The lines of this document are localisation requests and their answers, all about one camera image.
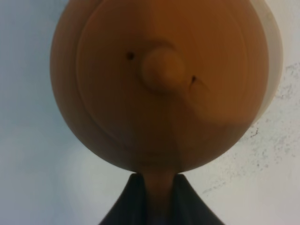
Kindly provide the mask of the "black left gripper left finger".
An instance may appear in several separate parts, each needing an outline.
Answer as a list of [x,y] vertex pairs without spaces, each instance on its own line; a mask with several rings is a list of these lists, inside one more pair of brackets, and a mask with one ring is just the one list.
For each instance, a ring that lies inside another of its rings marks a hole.
[[139,173],[129,176],[124,190],[101,225],[151,225],[152,193]]

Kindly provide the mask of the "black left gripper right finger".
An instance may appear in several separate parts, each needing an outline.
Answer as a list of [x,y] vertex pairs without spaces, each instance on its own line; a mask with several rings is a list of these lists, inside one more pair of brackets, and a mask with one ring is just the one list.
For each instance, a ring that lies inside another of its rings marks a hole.
[[173,180],[171,225],[223,225],[192,188],[183,174]]

